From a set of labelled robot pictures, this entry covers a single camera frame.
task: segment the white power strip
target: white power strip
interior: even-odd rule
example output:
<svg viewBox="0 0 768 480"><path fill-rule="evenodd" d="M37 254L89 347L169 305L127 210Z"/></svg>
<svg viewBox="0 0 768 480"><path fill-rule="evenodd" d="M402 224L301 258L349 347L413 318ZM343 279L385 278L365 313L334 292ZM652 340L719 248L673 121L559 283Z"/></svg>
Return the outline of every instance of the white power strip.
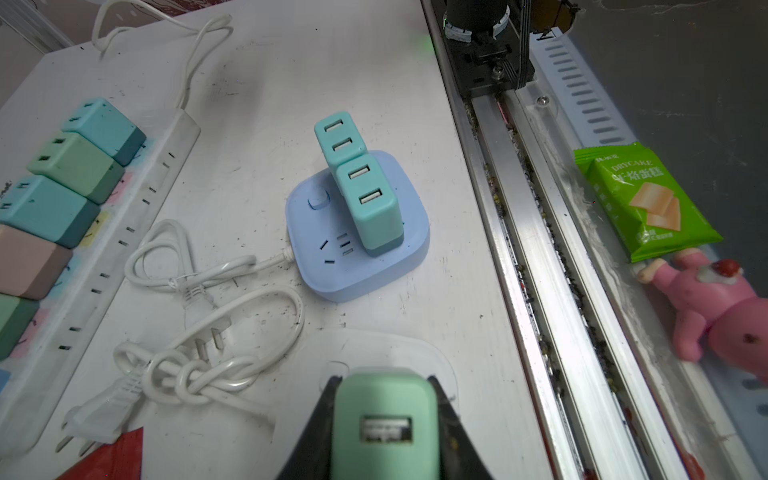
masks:
<svg viewBox="0 0 768 480"><path fill-rule="evenodd" d="M85 349L123 281L128 256L152 226L200 127L181 109L134 119L147 141L101 206L33 323L0 369L11 374L0 392L0 456L37 443Z"/></svg>

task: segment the white cable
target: white cable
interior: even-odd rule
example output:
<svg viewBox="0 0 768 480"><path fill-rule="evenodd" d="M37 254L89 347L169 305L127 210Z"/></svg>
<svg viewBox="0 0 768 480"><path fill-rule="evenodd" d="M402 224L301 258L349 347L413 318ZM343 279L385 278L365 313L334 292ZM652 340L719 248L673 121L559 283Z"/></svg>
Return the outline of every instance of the white cable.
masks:
<svg viewBox="0 0 768 480"><path fill-rule="evenodd" d="M293 302L296 307L296 321L293 322L289 335L263 358L251 355L236 356L210 368L203 360L190 360L177 349L243 304L274 294L282 294ZM126 375L137 367L148 364L141 377L141 386L144 394L155 402L169 405L202 405L215 400L235 409L271 418L268 406L241 399L231 393L239 392L253 384L260 372L280 360L299 338L303 327L304 303L299 294L288 286L272 286L246 293L214 310L192 328L184 331L161 352L153 354L136 343L121 343L114 350L114 361ZM162 377L159 386L157 377ZM164 389L174 389L174 394L165 392Z"/></svg>
<svg viewBox="0 0 768 480"><path fill-rule="evenodd" d="M176 239L156 237L168 230ZM156 248L171 248L176 252L179 267L175 278L151 278L144 271L144 256ZM304 327L304 305L299 294L288 286L272 286L254 290L229 302L222 307L213 305L204 292L205 286L212 286L235 276L247 275L272 267L283 261L293 261L293 250L286 247L282 253L263 262L256 263L256 257L245 255L201 273L194 271L189 249L187 232L176 220L157 222L144 236L139 247L125 263L125 277L131 283L158 290L178 291L184 295L185 315L195 315L192 322L185 320L184 332L171 342L166 349L156 354L135 343L122 343L114 351L118 368L126 375L136 368L146 366L141 377L144 393L155 402L180 405L188 403L201 405L211 400L241 409L255 415L266 415L264 405L248 402L232 392L239 392L250 386L257 375L280 360L293 346ZM190 345L194 340L210 339L207 331L221 319L243 304L261 296L282 294L296 307L296 320L292 321L290 333L277 343L272 351L258 358L238 356L211 368L204 359L190 359L178 347ZM159 385L157 377L162 377Z"/></svg>
<svg viewBox="0 0 768 480"><path fill-rule="evenodd" d="M179 93L176 96L176 108L183 108L184 107L184 101L187 97L187 82L189 80L190 76L190 66L192 64L192 57L194 56L194 52L197 50L198 45L200 45L200 42L203 39L203 36L208 33L209 31L214 30L221 30L222 28L226 28L230 22L232 21L232 15L219 15L217 17L213 17L211 20L206 22L205 25L203 25L201 28L195 27L193 25L189 25L183 22L179 22L174 17L171 17L169 15L164 14L160 10L157 10L152 5L149 5L146 2L142 2L141 0L107 0L103 4L101 4L101 7L98 9L98 13L96 14L96 21L94 22L93 30L91 31L91 43L94 47L96 47L97 50L101 52L107 51L107 48L109 48L109 44L112 43L112 40L114 39L115 35L122 31L128 31L132 30L133 27L117 27L115 30L110 31L107 36L103 38L99 38L98 34L101 30L101 24L104 22L104 17L107 14L107 10L116 3L131 3L133 5L138 5L143 8L146 8L150 13L164 19L168 20L170 23L185 28L187 30L196 31L197 37L194 39L194 43L192 44L192 48L190 49L189 54L187 54L187 58L184 60L184 72L183 75L180 77L180 85L179 85Z"/></svg>
<svg viewBox="0 0 768 480"><path fill-rule="evenodd" d="M171 230L176 240L155 240L164 230ZM149 251L162 247L172 249L178 256L179 268L175 278L150 278L144 271L144 256ZM176 220L161 220L147 232L136 251L128 257L124 272L125 278L135 285L149 286L161 291L183 292L196 286L218 285L235 276L249 275L293 260L293 250L288 246L281 253L263 262L256 263L256 257L253 255L243 255L198 273L192 266L187 232Z"/></svg>

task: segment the yellow sticker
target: yellow sticker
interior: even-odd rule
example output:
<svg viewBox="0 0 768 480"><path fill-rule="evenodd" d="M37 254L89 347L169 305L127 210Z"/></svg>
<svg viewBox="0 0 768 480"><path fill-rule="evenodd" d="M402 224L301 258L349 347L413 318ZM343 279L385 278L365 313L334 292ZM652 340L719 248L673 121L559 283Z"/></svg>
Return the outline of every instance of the yellow sticker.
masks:
<svg viewBox="0 0 768 480"><path fill-rule="evenodd" d="M109 220L110 214L107 211L103 211L100 214L98 214L98 217L96 217L96 220L94 220L94 223L91 224L91 228L88 229L87 232L85 232L85 237L83 237L83 240L80 241L80 245L78 247L88 248L91 246L91 243L94 242L94 239L98 235L99 230L107 224L107 221Z"/></svg>

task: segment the pink sticker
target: pink sticker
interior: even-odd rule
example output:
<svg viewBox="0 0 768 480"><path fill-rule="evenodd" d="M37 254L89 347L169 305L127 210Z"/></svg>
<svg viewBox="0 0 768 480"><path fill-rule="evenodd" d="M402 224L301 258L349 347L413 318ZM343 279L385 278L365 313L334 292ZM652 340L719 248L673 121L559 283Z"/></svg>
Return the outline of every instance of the pink sticker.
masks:
<svg viewBox="0 0 768 480"><path fill-rule="evenodd" d="M35 316L32 317L32 321L27 325L27 329L22 333L22 337L18 339L16 347L14 347L13 351L11 351L11 355L9 355L10 358L20 359L27 356L32 340L38 334L40 328L45 325L45 322L48 321L48 314L50 312L51 310L47 308L38 310Z"/></svg>
<svg viewBox="0 0 768 480"><path fill-rule="evenodd" d="M104 202L107 205L114 205L120 200L120 197L123 196L123 192L125 192L125 189L128 188L128 185L131 183L131 178L134 177L134 174L132 172L125 172L125 175L120 179L118 182L118 185L112 190L112 193L109 194L109 198L106 202Z"/></svg>

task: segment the pink toy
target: pink toy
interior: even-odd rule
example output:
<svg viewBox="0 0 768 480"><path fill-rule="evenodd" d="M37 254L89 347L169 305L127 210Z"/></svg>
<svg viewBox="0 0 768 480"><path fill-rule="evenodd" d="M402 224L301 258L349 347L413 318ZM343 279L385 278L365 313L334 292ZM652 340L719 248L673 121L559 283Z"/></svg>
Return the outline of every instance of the pink toy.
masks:
<svg viewBox="0 0 768 480"><path fill-rule="evenodd" d="M653 283L677 309L672 344L677 356L697 362L699 339L709 332L712 350L732 366L768 383L768 299L759 298L733 260L711 263L697 248L674 257L678 271L661 258L637 278Z"/></svg>

